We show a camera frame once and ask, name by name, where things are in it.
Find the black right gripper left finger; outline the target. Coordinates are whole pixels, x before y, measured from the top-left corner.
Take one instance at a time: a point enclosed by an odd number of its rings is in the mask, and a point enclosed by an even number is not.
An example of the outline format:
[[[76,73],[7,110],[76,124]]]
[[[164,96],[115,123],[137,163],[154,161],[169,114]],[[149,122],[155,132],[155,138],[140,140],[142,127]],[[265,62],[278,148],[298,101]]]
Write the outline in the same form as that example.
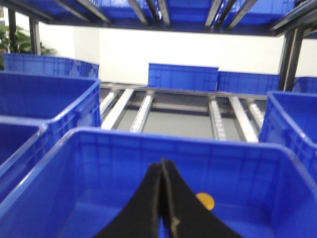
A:
[[[119,214],[94,237],[157,238],[162,168],[151,163],[137,190]]]

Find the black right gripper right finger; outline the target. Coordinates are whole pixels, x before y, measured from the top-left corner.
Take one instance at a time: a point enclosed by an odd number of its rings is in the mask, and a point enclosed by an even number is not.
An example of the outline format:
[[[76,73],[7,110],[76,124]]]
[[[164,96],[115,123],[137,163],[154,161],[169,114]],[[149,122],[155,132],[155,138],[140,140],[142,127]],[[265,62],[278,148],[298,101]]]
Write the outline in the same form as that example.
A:
[[[241,237],[202,204],[172,160],[162,159],[161,167],[167,238]]]

